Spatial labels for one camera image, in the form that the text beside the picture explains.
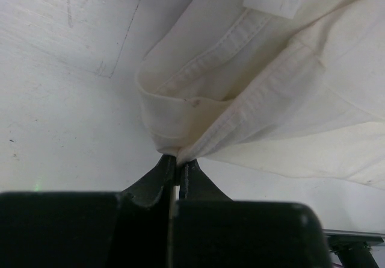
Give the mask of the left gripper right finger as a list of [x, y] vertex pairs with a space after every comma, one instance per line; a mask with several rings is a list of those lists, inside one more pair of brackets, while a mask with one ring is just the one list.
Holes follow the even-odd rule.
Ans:
[[197, 160], [179, 168], [179, 200], [232, 201], [201, 170]]

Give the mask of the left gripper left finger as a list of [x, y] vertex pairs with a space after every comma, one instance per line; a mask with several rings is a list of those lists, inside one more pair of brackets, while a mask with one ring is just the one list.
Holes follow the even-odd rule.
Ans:
[[121, 195], [141, 208], [154, 207], [166, 192], [174, 187], [176, 158], [162, 155], [154, 168], [134, 184], [121, 192]]

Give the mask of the white t shirt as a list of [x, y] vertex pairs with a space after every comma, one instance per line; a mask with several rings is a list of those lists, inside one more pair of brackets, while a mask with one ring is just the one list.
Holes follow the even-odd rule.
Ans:
[[179, 164], [384, 188], [384, 0], [192, 0], [136, 84]]

